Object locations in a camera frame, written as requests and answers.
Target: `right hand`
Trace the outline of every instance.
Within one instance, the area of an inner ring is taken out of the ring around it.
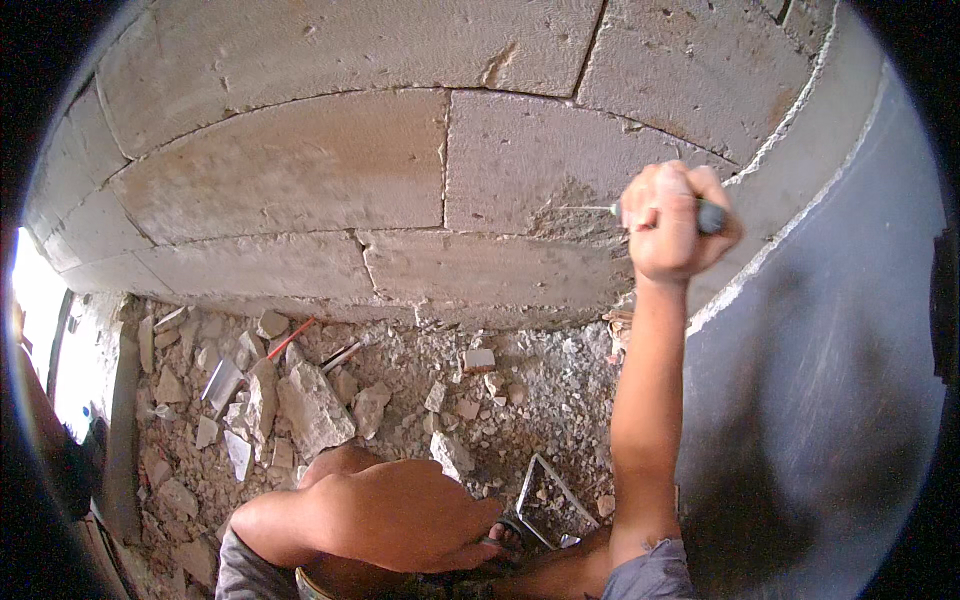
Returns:
[[[727,211],[718,233],[698,232],[698,196]],[[647,165],[624,190],[620,207],[637,279],[686,284],[743,237],[743,225],[710,167],[687,169],[678,160]]]

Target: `rubble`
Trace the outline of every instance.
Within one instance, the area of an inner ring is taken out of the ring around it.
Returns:
[[[204,537],[174,550],[174,560],[201,585],[213,590],[217,581],[217,555]]]
[[[180,380],[167,365],[160,372],[160,384],[156,386],[157,404],[176,404],[186,401],[186,393]]]
[[[440,381],[434,381],[433,387],[430,388],[430,393],[427,395],[426,400],[423,401],[423,406],[425,406],[428,411],[439,413],[444,408],[445,399],[446,386]]]
[[[186,318],[186,306],[178,308],[163,319],[160,319],[159,323],[154,325],[154,333],[163,333],[164,331],[175,329],[181,326],[183,322],[186,321]]]
[[[227,443],[227,455],[233,463],[233,475],[237,481],[245,481],[253,466],[253,452],[250,444],[232,431],[224,431]]]
[[[140,367],[150,375],[154,372],[154,316],[147,315],[136,330],[136,339],[140,344]]]
[[[493,350],[481,348],[464,352],[464,373],[487,372],[495,368],[496,359],[493,358]]]
[[[302,362],[276,384],[280,410],[290,420],[294,444],[312,457],[353,437],[356,425],[319,367]]]
[[[476,467],[462,444],[439,431],[430,438],[430,455],[444,468],[444,475],[461,483]]]
[[[286,331],[289,325],[290,320],[283,315],[278,315],[272,310],[265,310],[256,323],[256,334],[261,338],[272,340]]]
[[[197,425],[197,449],[203,449],[217,441],[220,434],[220,425],[217,421],[200,417],[200,424]]]
[[[176,479],[166,480],[156,495],[171,512],[185,513],[192,518],[200,510],[197,496]]]
[[[390,390],[378,381],[376,385],[363,390],[353,399],[353,420],[356,433],[369,440],[376,435],[383,421],[383,409],[390,402]]]

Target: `limestone block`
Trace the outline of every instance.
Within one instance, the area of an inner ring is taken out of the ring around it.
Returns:
[[[751,0],[611,0],[577,101],[747,164],[810,68]]]
[[[62,235],[82,262],[153,245],[133,226],[109,188],[87,196],[84,203],[63,220]]]
[[[377,290],[400,300],[600,307],[629,289],[605,249],[440,231],[357,232]]]
[[[120,254],[86,263],[60,274],[74,292],[134,292],[136,294],[170,294],[156,275],[133,254]]]
[[[351,298],[372,292],[357,244],[343,231],[194,242],[137,256],[177,294]]]
[[[127,156],[236,111],[343,90],[487,86],[568,96],[600,5],[154,3],[108,49],[97,77]]]
[[[645,164],[677,157],[691,166],[717,166],[721,179],[733,170],[718,156],[637,127],[628,119],[554,100],[453,92],[446,226],[525,233],[548,203],[612,204]],[[567,214],[554,211],[547,216]],[[615,226],[612,217],[588,215],[594,226]]]

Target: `stone debris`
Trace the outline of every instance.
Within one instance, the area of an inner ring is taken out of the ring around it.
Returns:
[[[464,352],[464,373],[487,372],[493,371],[494,368],[496,368],[496,359],[493,358],[493,350],[482,348]]]
[[[240,347],[245,348],[257,360],[267,357],[267,350],[263,349],[263,341],[249,329],[240,335]]]
[[[200,509],[197,496],[173,478],[163,482],[156,496],[171,512],[184,513],[190,518],[197,516],[197,511]]]
[[[154,336],[154,348],[163,350],[164,348],[176,342],[179,338],[179,329],[168,329],[163,333],[158,333],[156,336]]]
[[[356,377],[350,374],[346,369],[340,369],[333,378],[333,391],[340,398],[340,403],[344,406],[353,404],[353,399],[360,390],[360,384]]]
[[[616,510],[616,497],[611,494],[604,494],[597,498],[597,513],[600,518],[607,518]]]
[[[439,431],[430,438],[430,456],[444,468],[444,475],[461,483],[464,475],[476,467],[462,444]]]
[[[213,419],[201,416],[197,425],[197,449],[203,449],[217,441],[220,425]]]
[[[356,425],[319,367],[302,362],[276,384],[280,410],[291,422],[300,455],[316,456],[353,437]]]
[[[198,583],[207,589],[214,589],[217,581],[217,554],[203,536],[177,546],[173,557]]]
[[[480,412],[480,402],[473,402],[466,398],[457,400],[457,414],[466,420],[474,420]]]
[[[175,329],[183,324],[187,318],[186,306],[178,308],[154,325],[154,333],[163,333]]]
[[[427,394],[426,400],[423,401],[423,406],[425,406],[428,411],[439,413],[444,408],[445,399],[446,386],[440,381],[434,381],[433,387],[430,388],[430,393]]]
[[[483,383],[487,387],[487,391],[490,392],[490,397],[496,397],[500,394],[500,388],[506,381],[504,381],[503,375],[494,371],[483,376]]]
[[[227,455],[233,463],[233,476],[237,481],[245,481],[253,467],[252,447],[232,431],[224,431],[224,442],[227,443]]]
[[[391,393],[382,381],[363,390],[353,399],[353,419],[356,433],[369,440],[376,435],[383,421],[383,409],[390,402]]]
[[[156,386],[157,404],[176,404],[186,401],[186,393],[174,372],[167,365],[160,372],[160,383]]]
[[[444,424],[437,413],[427,413],[423,418],[423,431],[429,436],[444,431]]]
[[[154,316],[147,315],[136,330],[140,344],[140,367],[150,375],[154,372]]]
[[[274,441],[274,458],[270,462],[270,466],[280,468],[294,467],[294,447],[283,438],[276,438]]]
[[[265,310],[256,322],[256,334],[261,338],[272,340],[286,331],[290,325],[290,320],[283,315],[278,315],[272,310]]]

